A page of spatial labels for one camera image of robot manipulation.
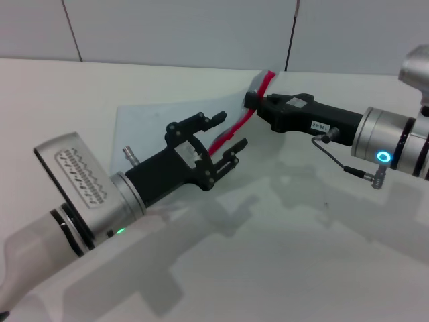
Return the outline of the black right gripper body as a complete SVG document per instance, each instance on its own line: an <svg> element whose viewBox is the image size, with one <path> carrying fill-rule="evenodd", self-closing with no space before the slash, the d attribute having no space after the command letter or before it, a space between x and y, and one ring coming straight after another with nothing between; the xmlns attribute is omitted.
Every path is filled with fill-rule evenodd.
<svg viewBox="0 0 429 322"><path fill-rule="evenodd" d="M271 125L276 133L298 131L312 136L336 128L339 134L333 142L351 146L362 115L315 101L309 94L272 94L256 98L257 115Z"/></svg>

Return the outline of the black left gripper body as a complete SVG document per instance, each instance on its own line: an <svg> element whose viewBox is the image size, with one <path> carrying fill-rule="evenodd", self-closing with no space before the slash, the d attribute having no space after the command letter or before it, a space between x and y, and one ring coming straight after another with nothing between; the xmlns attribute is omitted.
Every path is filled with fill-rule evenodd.
<svg viewBox="0 0 429 322"><path fill-rule="evenodd" d="M125 173L146 207L185 184L194 184L204 191L209 191L215 185L214 164L198 138L190 136L185 141L200 156L195 161L195 167L189 166L176 150L180 142L168 138L166 141L167 146L161 152Z"/></svg>

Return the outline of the clear document bag red zipper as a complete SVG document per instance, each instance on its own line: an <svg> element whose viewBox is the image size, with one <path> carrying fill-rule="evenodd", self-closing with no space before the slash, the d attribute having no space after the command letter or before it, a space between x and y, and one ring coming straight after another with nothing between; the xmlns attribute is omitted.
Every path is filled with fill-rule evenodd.
<svg viewBox="0 0 429 322"><path fill-rule="evenodd" d="M164 136L172 122L183 121L200 112L211 118L224 111L227 117L220 125L196 135L205 148L210 148L219 136L244 118L247 112L244 108L246 92L266 90L274 76L270 71L260 72L244 89L214 99L118 107L110 173L131 168L123 152L125 146L130 146L137 159L143 162L166 147Z"/></svg>

